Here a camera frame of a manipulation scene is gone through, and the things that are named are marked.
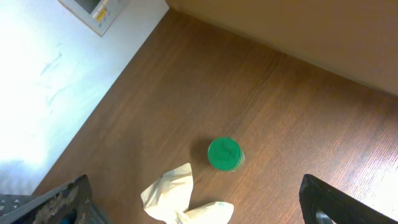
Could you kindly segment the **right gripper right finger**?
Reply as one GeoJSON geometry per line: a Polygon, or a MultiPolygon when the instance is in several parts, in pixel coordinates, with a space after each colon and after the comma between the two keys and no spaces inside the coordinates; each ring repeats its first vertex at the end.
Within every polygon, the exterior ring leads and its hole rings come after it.
{"type": "Polygon", "coordinates": [[[299,201],[305,224],[397,224],[311,174],[303,176],[299,201]]]}

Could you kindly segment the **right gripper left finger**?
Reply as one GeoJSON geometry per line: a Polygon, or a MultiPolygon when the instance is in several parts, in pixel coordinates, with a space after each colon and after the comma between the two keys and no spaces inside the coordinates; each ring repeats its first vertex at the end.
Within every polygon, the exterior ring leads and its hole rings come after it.
{"type": "Polygon", "coordinates": [[[1,223],[85,223],[92,197],[88,176],[84,174],[9,212],[1,217],[1,223]]]}

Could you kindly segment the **grey plastic basket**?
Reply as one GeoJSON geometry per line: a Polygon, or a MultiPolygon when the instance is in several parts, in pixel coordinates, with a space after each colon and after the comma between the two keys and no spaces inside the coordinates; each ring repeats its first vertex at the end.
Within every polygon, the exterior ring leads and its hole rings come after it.
{"type": "MultiPolygon", "coordinates": [[[[36,196],[33,195],[4,195],[1,194],[1,216],[29,203],[34,200],[36,196]]],[[[89,209],[86,224],[112,224],[112,221],[96,204],[92,203],[89,209]]]]}

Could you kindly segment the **right beige paper pouch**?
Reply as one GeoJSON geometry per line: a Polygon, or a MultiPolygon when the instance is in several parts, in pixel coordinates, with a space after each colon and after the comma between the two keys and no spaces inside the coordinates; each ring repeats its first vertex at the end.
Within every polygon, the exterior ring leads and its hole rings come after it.
{"type": "Polygon", "coordinates": [[[211,202],[189,210],[193,191],[192,167],[186,163],[162,174],[141,193],[144,211],[167,224],[227,224],[234,212],[228,202],[211,202]]]}

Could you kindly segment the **green lid jar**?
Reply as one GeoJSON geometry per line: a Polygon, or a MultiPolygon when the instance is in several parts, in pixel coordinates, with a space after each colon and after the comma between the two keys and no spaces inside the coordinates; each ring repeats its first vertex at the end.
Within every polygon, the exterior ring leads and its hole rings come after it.
{"type": "Polygon", "coordinates": [[[209,163],[223,172],[238,170],[245,160],[245,155],[240,145],[231,138],[219,137],[210,143],[207,152],[209,163]]]}

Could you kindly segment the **grey wall panel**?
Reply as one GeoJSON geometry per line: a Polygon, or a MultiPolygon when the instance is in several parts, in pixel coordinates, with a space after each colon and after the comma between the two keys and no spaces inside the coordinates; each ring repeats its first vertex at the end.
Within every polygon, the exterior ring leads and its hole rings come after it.
{"type": "Polygon", "coordinates": [[[129,0],[59,0],[74,16],[102,37],[129,0]]]}

